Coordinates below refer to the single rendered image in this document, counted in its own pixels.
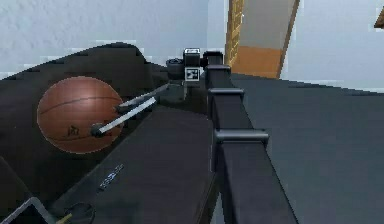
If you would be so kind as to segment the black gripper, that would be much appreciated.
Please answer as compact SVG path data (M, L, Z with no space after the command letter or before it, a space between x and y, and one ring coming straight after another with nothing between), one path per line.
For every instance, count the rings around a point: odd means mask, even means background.
M151 92L117 105L115 107L117 113L125 113L129 109L131 110L105 125L102 123L93 124L90 129L90 134L96 138L103 137L108 131L155 105L157 100L154 97L158 97L164 93L168 89L168 85L182 86L184 83L184 61L179 58L168 59L166 61L166 68L169 79L168 84L164 84Z

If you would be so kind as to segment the brown basketball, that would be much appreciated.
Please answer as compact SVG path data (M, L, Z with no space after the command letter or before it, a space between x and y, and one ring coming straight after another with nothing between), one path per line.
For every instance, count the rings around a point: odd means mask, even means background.
M97 78L77 76L53 84L37 107L37 124L47 141L73 154L87 154L109 147L121 134L123 125L102 137L91 134L94 124L102 126L118 117L119 94Z

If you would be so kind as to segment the black sofa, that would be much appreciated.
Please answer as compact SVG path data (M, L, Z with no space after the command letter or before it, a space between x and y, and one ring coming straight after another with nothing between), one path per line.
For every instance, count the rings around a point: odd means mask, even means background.
M90 48L0 80L0 222L31 196L45 206L92 170L112 149L70 154L53 146L36 122L38 103L54 83L89 76L127 100L151 91L166 69L122 42Z

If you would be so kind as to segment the black round object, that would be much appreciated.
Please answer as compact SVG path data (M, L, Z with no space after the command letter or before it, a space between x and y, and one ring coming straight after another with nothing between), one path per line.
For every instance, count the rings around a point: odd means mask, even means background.
M95 208L90 203L79 202L69 207L55 224L92 224Z

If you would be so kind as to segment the brown framed picture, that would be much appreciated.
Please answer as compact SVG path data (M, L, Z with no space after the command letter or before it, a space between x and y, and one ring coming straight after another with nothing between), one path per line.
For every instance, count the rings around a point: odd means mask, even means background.
M380 11L378 18L374 24L375 28L384 29L384 7Z

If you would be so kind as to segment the grey metal frame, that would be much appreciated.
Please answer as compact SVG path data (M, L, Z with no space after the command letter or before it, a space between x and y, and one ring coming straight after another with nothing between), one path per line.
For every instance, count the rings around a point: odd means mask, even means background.
M38 198L31 197L6 216L0 224L56 224L56 219Z

